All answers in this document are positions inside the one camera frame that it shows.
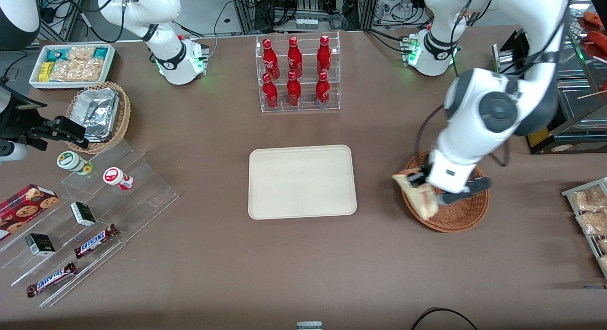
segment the coca-cola bottle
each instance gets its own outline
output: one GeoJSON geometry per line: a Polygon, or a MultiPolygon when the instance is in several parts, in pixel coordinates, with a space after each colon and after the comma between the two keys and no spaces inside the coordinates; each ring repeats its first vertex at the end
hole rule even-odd
{"type": "Polygon", "coordinates": [[[302,77],[304,74],[304,63],[302,60],[302,51],[297,45],[297,37],[289,38],[289,53],[286,54],[289,61],[289,70],[294,71],[297,77],[302,77]]]}
{"type": "Polygon", "coordinates": [[[318,75],[316,83],[316,106],[325,108],[329,104],[329,90],[331,86],[327,82],[327,72],[323,71],[318,75]]]}
{"type": "Polygon", "coordinates": [[[297,80],[295,71],[289,72],[289,82],[286,83],[286,91],[289,93],[289,103],[293,107],[299,107],[302,98],[302,86],[297,80]]]}
{"type": "Polygon", "coordinates": [[[268,73],[264,73],[262,79],[264,80],[262,91],[264,92],[267,108],[275,110],[278,108],[278,90],[276,90],[272,77],[268,73]]]}
{"type": "Polygon", "coordinates": [[[320,75],[323,71],[328,72],[331,69],[331,49],[329,48],[329,36],[321,36],[321,46],[316,53],[317,67],[316,71],[320,75]]]}
{"type": "Polygon", "coordinates": [[[280,69],[278,69],[278,56],[276,56],[276,52],[272,49],[272,41],[265,38],[262,41],[262,45],[264,45],[264,67],[266,73],[269,73],[272,79],[278,80],[280,69]]]}

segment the small black box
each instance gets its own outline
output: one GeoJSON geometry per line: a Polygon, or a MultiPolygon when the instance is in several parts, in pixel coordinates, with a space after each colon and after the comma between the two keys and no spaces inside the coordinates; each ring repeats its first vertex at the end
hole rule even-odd
{"type": "Polygon", "coordinates": [[[91,212],[91,208],[82,202],[74,202],[70,205],[72,208],[72,214],[76,218],[76,222],[83,226],[92,227],[95,226],[95,216],[91,212]]]}
{"type": "Polygon", "coordinates": [[[28,243],[33,255],[49,257],[55,253],[55,248],[50,243],[48,235],[31,233],[26,236],[26,243],[28,243]]]}

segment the red cookie box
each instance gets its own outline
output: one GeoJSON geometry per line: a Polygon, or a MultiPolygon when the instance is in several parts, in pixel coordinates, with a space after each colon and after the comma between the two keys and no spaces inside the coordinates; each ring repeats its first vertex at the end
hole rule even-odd
{"type": "Polygon", "coordinates": [[[0,240],[14,233],[57,203],[55,192],[30,184],[8,200],[0,202],[0,240]]]}

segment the round wicker basket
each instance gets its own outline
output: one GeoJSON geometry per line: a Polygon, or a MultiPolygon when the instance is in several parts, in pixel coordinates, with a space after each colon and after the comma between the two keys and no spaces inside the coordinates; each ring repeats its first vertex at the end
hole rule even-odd
{"type": "MultiPolygon", "coordinates": [[[[89,143],[89,147],[86,149],[80,148],[72,143],[67,142],[67,146],[70,149],[72,149],[73,151],[80,151],[80,152],[84,152],[84,153],[89,153],[91,155],[96,155],[97,153],[100,153],[105,148],[112,147],[112,146],[115,146],[116,144],[118,144],[120,142],[120,140],[122,140],[122,138],[124,138],[124,134],[126,134],[126,130],[129,127],[129,118],[130,118],[129,97],[126,96],[126,94],[124,93],[124,90],[120,86],[118,86],[117,84],[112,83],[112,82],[98,83],[91,87],[85,88],[85,90],[94,91],[94,90],[102,90],[103,88],[112,88],[113,90],[116,90],[120,94],[119,109],[116,114],[116,121],[114,123],[113,136],[112,136],[111,140],[109,140],[109,142],[89,143]]],[[[70,103],[70,106],[67,108],[67,113],[65,115],[68,118],[72,114],[72,109],[74,108],[75,101],[76,101],[76,97],[74,97],[72,99],[72,103],[70,103]]]]}
{"type": "MultiPolygon", "coordinates": [[[[407,163],[406,168],[416,168],[423,165],[427,156],[428,151],[419,153],[407,163]]],[[[472,176],[483,177],[483,173],[481,173],[478,168],[475,168],[472,176]]],[[[440,190],[438,190],[438,188],[434,188],[434,192],[438,194],[440,190]]],[[[444,233],[466,231],[476,226],[479,222],[481,222],[489,207],[489,191],[484,190],[483,192],[475,194],[471,198],[459,200],[449,205],[440,205],[436,215],[432,216],[429,220],[423,220],[421,217],[419,217],[419,214],[410,204],[405,193],[402,192],[402,194],[407,208],[416,217],[416,219],[419,220],[419,222],[422,222],[422,224],[425,224],[434,230],[442,231],[444,233]]]]}

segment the brown table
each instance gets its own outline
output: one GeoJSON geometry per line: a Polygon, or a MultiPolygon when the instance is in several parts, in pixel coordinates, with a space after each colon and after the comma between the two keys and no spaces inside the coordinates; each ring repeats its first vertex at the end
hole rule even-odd
{"type": "MultiPolygon", "coordinates": [[[[512,30],[470,28],[460,72],[488,67],[490,46],[512,30]]],[[[458,234],[430,230],[390,175],[412,155],[453,70],[424,77],[366,34],[340,35],[341,111],[291,116],[259,111],[254,37],[222,38],[208,75],[186,86],[158,75],[143,43],[116,44],[112,80],[132,103],[127,138],[183,195],[52,308],[2,283],[0,328],[288,330],[319,320],[328,330],[407,329],[432,306],[484,330],[605,328],[607,292],[581,288],[603,282],[598,264],[560,196],[606,176],[605,155],[532,156],[523,138],[512,139],[510,166],[479,164],[495,185],[483,222],[458,234]],[[354,215],[248,216],[251,151],[328,144],[352,150],[354,215]]],[[[73,95],[31,92],[49,103],[50,118],[73,95]]],[[[429,124],[423,146],[444,124],[442,116],[429,124]]],[[[57,185],[66,172],[49,164],[65,149],[54,142],[3,164],[0,198],[27,183],[57,185]]],[[[429,318],[466,328],[451,316],[429,318]]]]}

